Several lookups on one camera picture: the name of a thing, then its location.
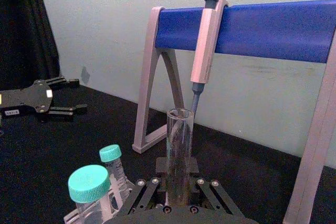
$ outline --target bolt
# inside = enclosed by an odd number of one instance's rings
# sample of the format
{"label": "bolt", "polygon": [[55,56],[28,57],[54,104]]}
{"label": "bolt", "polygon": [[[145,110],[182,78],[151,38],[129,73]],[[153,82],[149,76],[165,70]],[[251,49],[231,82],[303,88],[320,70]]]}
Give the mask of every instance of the bolt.
{"label": "bolt", "polygon": [[212,186],[219,186],[219,183],[218,183],[218,181],[215,181],[215,180],[214,180],[214,181],[211,182],[211,185],[212,185]]}
{"label": "bolt", "polygon": [[202,184],[204,184],[204,179],[202,179],[202,178],[199,178],[199,179],[197,180],[197,183],[198,183],[199,185],[202,185]]}
{"label": "bolt", "polygon": [[143,186],[145,184],[145,181],[143,181],[142,179],[138,181],[138,186]]}
{"label": "bolt", "polygon": [[163,212],[164,212],[165,214],[170,214],[170,213],[172,212],[172,208],[169,207],[169,206],[165,206],[165,207],[163,208]]}
{"label": "bolt", "polygon": [[159,182],[159,180],[158,180],[157,178],[153,178],[153,179],[152,179],[152,183],[153,183],[153,184],[157,184],[158,182]]}
{"label": "bolt", "polygon": [[197,207],[191,207],[191,208],[190,208],[190,212],[191,212],[192,214],[196,214],[196,213],[198,213],[198,208],[197,208]]}

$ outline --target pipette stand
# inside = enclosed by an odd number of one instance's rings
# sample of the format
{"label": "pipette stand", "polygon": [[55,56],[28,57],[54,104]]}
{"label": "pipette stand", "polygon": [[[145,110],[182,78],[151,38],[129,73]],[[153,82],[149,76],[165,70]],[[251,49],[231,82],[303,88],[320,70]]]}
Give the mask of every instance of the pipette stand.
{"label": "pipette stand", "polygon": [[158,128],[149,135],[146,135],[149,103],[152,93],[153,80],[156,66],[160,55],[164,60],[169,81],[172,87],[173,99],[176,108],[183,108],[183,97],[180,83],[179,70],[174,49],[156,48],[155,39],[159,23],[160,11],[163,7],[152,8],[150,19],[147,26],[145,49],[143,55],[143,64],[141,72],[141,84],[139,91],[139,103],[135,125],[133,150],[143,153],[150,147],[166,138],[167,125]]}

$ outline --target teal screw cap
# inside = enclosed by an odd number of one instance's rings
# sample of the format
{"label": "teal screw cap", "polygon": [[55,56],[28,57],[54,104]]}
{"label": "teal screw cap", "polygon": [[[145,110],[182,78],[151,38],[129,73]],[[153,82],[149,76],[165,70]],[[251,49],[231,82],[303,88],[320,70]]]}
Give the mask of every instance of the teal screw cap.
{"label": "teal screw cap", "polygon": [[118,144],[112,144],[100,149],[99,151],[100,160],[104,163],[111,162],[119,157],[121,157],[121,150]]}
{"label": "teal screw cap", "polygon": [[103,197],[110,188],[109,173],[101,165],[87,165],[74,171],[68,180],[70,198],[90,203]]}

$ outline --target glass test tube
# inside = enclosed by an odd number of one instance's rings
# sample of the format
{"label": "glass test tube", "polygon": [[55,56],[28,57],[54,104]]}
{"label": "glass test tube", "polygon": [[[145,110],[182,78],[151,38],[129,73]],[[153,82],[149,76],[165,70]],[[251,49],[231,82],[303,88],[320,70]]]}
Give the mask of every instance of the glass test tube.
{"label": "glass test tube", "polygon": [[172,109],[167,113],[166,204],[187,206],[190,196],[190,157],[194,113]]}

